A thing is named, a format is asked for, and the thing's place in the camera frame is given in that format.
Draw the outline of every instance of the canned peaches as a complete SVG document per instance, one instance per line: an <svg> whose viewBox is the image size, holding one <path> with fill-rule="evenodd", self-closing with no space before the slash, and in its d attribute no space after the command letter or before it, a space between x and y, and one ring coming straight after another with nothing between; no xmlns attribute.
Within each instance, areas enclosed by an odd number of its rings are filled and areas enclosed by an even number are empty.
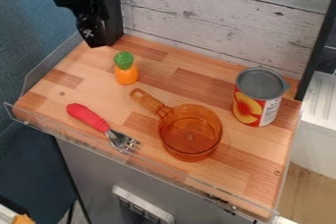
<svg viewBox="0 0 336 224"><path fill-rule="evenodd" d="M233 114L244 124L269 125L278 113L282 95L289 88L277 73L264 68L249 68L236 79Z"/></svg>

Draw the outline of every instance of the orange measuring cup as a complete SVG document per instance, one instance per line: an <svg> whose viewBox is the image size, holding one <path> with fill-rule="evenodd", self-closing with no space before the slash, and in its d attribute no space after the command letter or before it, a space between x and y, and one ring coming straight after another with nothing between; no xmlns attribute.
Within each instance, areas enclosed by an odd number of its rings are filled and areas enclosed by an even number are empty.
<svg viewBox="0 0 336 224"><path fill-rule="evenodd" d="M130 96L160 117L159 135L163 146L174 157L183 161L200 161L220 143L222 125L210 109L196 104L170 108L139 88L134 89Z"/></svg>

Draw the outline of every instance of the gray cabinet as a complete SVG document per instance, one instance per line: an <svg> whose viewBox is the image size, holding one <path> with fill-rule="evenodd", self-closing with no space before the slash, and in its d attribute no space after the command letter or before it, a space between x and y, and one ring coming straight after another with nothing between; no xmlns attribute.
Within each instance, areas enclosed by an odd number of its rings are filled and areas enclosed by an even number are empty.
<svg viewBox="0 0 336 224"><path fill-rule="evenodd" d="M118 185L170 212L177 224L251 224L187 191L171 186L99 154L59 140L60 148L93 224L148 223L119 205L111 194Z"/></svg>

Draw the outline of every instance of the whitewashed wood wall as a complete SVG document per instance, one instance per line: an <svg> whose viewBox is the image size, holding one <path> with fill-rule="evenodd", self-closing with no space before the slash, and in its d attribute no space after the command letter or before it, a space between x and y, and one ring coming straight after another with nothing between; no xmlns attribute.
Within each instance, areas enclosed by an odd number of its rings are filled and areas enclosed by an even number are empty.
<svg viewBox="0 0 336 224"><path fill-rule="evenodd" d="M125 33L299 78L330 0L122 0Z"/></svg>

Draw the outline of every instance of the fork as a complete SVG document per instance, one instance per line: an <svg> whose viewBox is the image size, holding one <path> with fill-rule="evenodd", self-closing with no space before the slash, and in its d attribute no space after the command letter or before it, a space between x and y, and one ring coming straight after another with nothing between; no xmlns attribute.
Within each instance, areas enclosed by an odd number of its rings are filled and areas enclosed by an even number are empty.
<svg viewBox="0 0 336 224"><path fill-rule="evenodd" d="M99 132L105 134L105 136L109 138L110 143L120 152L124 152L127 150L135 151L139 149L139 141L132 139L122 133L113 131L112 129L110 129L104 119L102 119L100 116L95 114L87 107L79 103L72 103L67 105L67 112L72 117L87 123Z"/></svg>

